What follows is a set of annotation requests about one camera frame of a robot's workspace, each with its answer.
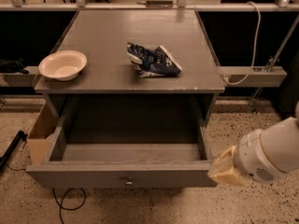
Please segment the white bowl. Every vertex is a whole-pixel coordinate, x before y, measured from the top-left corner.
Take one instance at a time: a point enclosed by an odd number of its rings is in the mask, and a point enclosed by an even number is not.
[[[38,70],[44,77],[67,81],[75,78],[86,63],[86,56],[81,52],[63,50],[45,57]]]

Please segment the speckled floor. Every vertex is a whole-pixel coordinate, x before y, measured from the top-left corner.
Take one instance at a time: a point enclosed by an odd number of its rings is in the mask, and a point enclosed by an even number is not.
[[[7,99],[0,109],[0,153],[18,130],[29,132],[43,100]],[[271,103],[258,103],[253,115],[244,100],[219,100],[207,127],[207,139],[217,157],[243,134],[280,121]],[[28,146],[19,144],[8,162],[14,169],[30,164]],[[299,222],[299,173],[283,181],[247,188],[220,186],[186,189],[85,189],[87,199],[77,211],[62,211],[64,223],[297,223]],[[58,189],[61,199],[65,189]],[[64,205],[82,202],[78,190]],[[52,191],[40,187],[24,171],[7,167],[0,174],[0,223],[60,223]]]

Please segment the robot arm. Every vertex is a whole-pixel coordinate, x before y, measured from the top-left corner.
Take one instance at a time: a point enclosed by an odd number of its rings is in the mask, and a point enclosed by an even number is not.
[[[212,164],[208,176],[219,184],[246,186],[252,180],[266,184],[299,169],[299,103],[296,118],[243,136]]]

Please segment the cardboard box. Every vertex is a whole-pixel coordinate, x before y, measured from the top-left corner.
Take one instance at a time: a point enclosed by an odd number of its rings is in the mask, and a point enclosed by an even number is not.
[[[47,137],[54,133],[57,123],[58,121],[52,115],[47,104],[44,104],[27,138],[30,159],[33,165],[41,164],[45,159],[51,142]]]

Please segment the snack bag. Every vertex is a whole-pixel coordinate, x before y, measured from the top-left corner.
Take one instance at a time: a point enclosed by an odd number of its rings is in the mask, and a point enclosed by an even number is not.
[[[151,50],[128,43],[127,54],[140,77],[175,76],[182,70],[163,46]]]

